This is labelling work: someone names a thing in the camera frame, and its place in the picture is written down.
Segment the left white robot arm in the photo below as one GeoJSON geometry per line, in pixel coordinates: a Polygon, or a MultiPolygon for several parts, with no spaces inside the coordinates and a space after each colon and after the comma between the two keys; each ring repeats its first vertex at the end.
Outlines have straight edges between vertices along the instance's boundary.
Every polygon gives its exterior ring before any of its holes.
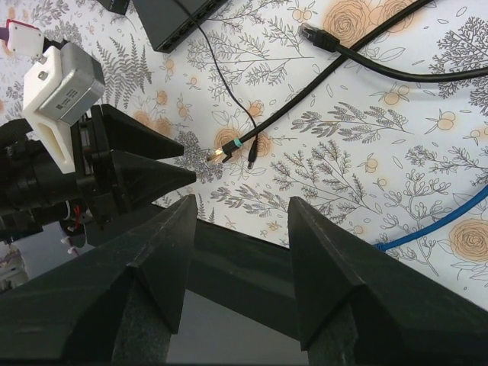
{"type": "Polygon", "coordinates": [[[25,119],[1,127],[1,241],[10,244],[60,223],[68,236],[94,223],[104,228],[196,181],[165,163],[180,143],[109,104],[91,107],[69,128],[75,170],[62,173],[25,119]]]}

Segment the black network switch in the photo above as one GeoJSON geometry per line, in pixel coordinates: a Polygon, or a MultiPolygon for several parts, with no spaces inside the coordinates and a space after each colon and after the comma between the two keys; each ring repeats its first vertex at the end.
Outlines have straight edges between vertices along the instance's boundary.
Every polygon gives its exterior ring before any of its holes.
{"type": "Polygon", "coordinates": [[[152,49],[171,53],[223,5],[223,0],[135,0],[134,8],[152,49]]]}
{"type": "Polygon", "coordinates": [[[130,0],[98,0],[98,3],[105,10],[111,13],[125,15],[127,13],[130,0]]]}

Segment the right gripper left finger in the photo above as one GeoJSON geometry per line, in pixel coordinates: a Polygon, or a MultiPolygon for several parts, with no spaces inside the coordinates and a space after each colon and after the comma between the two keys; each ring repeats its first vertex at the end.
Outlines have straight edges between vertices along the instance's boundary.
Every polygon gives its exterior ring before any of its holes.
{"type": "Polygon", "coordinates": [[[197,203],[150,220],[1,296],[3,365],[162,365],[178,332],[197,203]]]}

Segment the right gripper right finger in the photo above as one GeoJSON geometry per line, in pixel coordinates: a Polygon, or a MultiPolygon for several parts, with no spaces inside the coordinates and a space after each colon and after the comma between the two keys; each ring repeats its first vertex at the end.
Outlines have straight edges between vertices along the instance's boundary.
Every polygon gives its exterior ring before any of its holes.
{"type": "Polygon", "coordinates": [[[485,365],[487,313],[336,226],[288,206],[302,349],[311,365],[485,365]]]}

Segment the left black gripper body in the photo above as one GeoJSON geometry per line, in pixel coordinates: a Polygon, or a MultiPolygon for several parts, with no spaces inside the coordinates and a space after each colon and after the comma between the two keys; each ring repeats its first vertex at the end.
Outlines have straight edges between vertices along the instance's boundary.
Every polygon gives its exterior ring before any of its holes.
{"type": "Polygon", "coordinates": [[[94,222],[103,227],[114,212],[111,154],[101,106],[71,128],[76,184],[94,222]]]}

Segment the black ethernet cable teal plug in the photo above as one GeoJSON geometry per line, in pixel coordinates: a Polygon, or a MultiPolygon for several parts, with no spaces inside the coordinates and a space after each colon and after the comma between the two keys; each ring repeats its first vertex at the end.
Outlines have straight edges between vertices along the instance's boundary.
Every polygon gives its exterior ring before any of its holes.
{"type": "MultiPolygon", "coordinates": [[[[362,47],[368,45],[372,40],[379,37],[384,32],[391,29],[393,26],[399,24],[401,21],[407,19],[410,15],[413,15],[416,11],[432,3],[430,0],[418,0],[414,1],[412,4],[407,5],[403,10],[399,11],[397,14],[393,15],[391,18],[387,19],[382,24],[378,25],[371,32],[363,36],[358,42],[353,46],[353,50],[360,50],[362,47]]],[[[334,71],[336,71],[344,62],[346,58],[344,56],[338,57],[329,66],[327,66],[309,85],[307,85],[301,92],[299,92],[295,97],[293,97],[288,103],[283,107],[274,112],[267,120],[259,124],[254,129],[250,130],[248,133],[240,138],[236,138],[218,149],[215,149],[211,155],[207,157],[208,162],[216,162],[219,159],[223,162],[228,161],[232,157],[232,153],[240,149],[244,143],[248,140],[256,137],[261,132],[266,130],[276,121],[281,119],[287,112],[296,107],[306,96],[314,91],[323,81],[325,81],[334,71]]]]}

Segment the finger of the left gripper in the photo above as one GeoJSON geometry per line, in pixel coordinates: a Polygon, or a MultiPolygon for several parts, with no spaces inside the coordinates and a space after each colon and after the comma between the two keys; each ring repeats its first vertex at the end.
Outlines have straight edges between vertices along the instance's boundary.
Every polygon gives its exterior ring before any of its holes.
{"type": "Polygon", "coordinates": [[[109,104],[91,107],[91,120],[109,150],[142,157],[182,156],[184,147],[109,104]]]}
{"type": "Polygon", "coordinates": [[[112,221],[143,209],[156,199],[196,182],[196,174],[178,166],[112,150],[94,162],[99,192],[89,190],[96,221],[112,221]]]}

